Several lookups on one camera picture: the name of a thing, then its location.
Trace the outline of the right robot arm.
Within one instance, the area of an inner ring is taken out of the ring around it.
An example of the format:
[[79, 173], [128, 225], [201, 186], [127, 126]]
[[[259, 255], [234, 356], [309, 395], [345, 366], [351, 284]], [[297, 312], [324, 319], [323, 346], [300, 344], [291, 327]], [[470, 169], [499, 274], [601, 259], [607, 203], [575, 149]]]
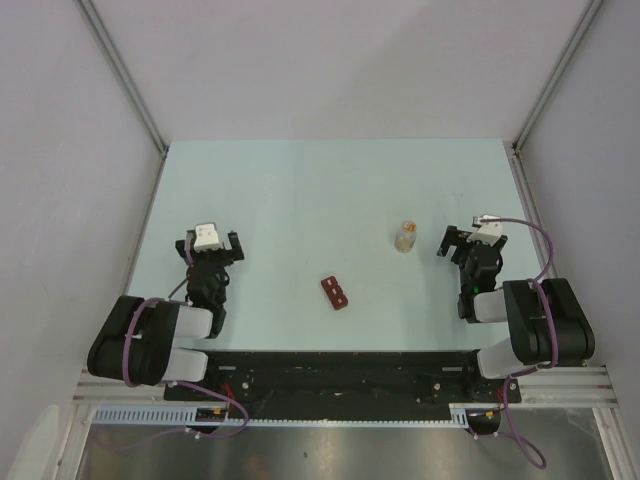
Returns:
[[476, 353], [477, 367], [461, 376], [463, 393], [484, 401], [497, 379], [575, 365], [595, 353], [595, 334], [565, 278], [509, 280], [497, 284], [508, 237], [497, 217], [474, 221], [472, 231], [449, 225], [437, 250], [458, 267], [458, 316], [469, 324], [504, 323], [506, 339]]

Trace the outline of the red pill organizer box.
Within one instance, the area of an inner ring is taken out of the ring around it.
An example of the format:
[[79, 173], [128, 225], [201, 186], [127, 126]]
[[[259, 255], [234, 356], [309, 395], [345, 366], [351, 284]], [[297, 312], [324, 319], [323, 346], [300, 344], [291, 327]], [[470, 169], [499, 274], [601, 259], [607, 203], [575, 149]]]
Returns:
[[320, 285], [335, 311], [342, 310], [348, 306], [348, 298], [335, 276], [324, 278]]

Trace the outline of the clear pill bottle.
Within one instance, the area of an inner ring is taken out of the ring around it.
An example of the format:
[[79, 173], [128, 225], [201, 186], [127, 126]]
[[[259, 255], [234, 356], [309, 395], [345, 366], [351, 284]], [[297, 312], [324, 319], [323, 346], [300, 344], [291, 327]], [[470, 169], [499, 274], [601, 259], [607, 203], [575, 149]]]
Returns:
[[394, 246], [396, 250], [401, 253], [410, 252], [414, 247], [416, 237], [416, 223], [411, 220], [404, 221], [398, 228], [395, 235]]

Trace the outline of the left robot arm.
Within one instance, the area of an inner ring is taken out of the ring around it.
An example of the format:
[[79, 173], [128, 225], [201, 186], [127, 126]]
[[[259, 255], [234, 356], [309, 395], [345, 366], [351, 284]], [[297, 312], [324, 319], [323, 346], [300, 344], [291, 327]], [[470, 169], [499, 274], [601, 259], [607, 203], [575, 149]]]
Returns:
[[226, 320], [227, 268], [245, 259], [238, 233], [223, 242], [214, 223], [198, 224], [175, 243], [186, 263], [184, 280], [165, 297], [120, 296], [97, 334], [86, 368], [129, 387], [186, 381], [197, 398], [214, 397], [220, 374], [202, 351], [180, 339], [214, 339]]

